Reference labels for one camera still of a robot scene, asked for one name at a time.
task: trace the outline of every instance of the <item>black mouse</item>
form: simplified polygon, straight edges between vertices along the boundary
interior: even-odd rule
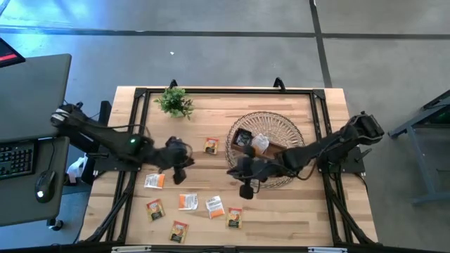
[[[44,171],[39,175],[34,189],[38,202],[47,203],[51,200],[55,194],[55,180],[56,172],[54,171]]]

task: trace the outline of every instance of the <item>wooden tabletop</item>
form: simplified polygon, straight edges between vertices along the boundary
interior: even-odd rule
[[[129,123],[134,89],[133,86],[117,88],[109,121],[110,126]],[[333,131],[337,131],[349,119],[344,92],[342,89],[325,89],[325,92],[331,126]],[[185,143],[192,145],[195,164],[186,169],[187,179],[180,185],[173,183],[172,169],[165,172],[163,189],[143,187],[146,175],[157,171],[153,166],[143,166],[136,180],[127,244],[176,244],[169,240],[174,220],[189,225],[185,245],[324,246],[333,244],[323,181],[316,171],[308,181],[294,180],[286,186],[273,190],[261,189],[253,200],[244,200],[239,197],[241,183],[226,175],[228,169],[225,160],[226,136],[231,125],[247,113],[270,111],[284,115],[300,130],[306,145],[314,142],[316,137],[307,96],[192,94],[190,97],[193,99],[195,110],[191,121],[170,118],[164,114],[153,102],[158,96],[159,94],[152,95],[146,122],[156,147],[162,147],[170,136],[182,138]],[[217,155],[203,152],[207,137],[219,139]],[[305,177],[310,169],[311,167],[305,168],[300,175]],[[107,172],[94,181],[80,240],[89,237],[110,211],[117,175],[117,172]],[[367,236],[376,241],[375,227],[364,184],[361,179],[351,174],[342,175],[342,182],[349,213]],[[180,193],[197,193],[199,199],[197,210],[179,211]],[[243,208],[241,229],[227,228],[225,216],[209,218],[205,201],[216,195],[222,199],[225,209]],[[166,216],[149,222],[146,204],[158,198],[162,200]],[[122,212],[123,208],[118,215],[116,236],[120,230]],[[340,235],[344,238],[342,219],[339,212],[336,211],[336,213]]]

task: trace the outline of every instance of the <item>keyboard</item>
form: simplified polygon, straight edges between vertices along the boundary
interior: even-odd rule
[[[0,144],[0,180],[34,173],[34,154],[37,143]]]

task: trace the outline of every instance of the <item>potted plant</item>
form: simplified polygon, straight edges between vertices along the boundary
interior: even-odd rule
[[[187,99],[186,91],[179,88],[165,89],[161,98],[155,99],[161,105],[161,110],[169,113],[170,117],[187,117],[191,120],[192,99]]]

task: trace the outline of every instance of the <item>round woven basket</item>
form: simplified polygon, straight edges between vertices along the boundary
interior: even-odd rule
[[[230,168],[238,163],[238,158],[243,154],[231,149],[233,137],[239,128],[252,132],[252,135],[263,134],[272,143],[276,143],[287,148],[304,146],[303,136],[298,128],[288,118],[273,112],[252,112],[242,116],[236,121],[228,133],[226,139],[226,160]],[[292,178],[283,176],[279,178],[269,178],[261,183],[261,188],[273,188],[283,186],[292,181]],[[258,181],[252,180],[252,186],[257,187]]]

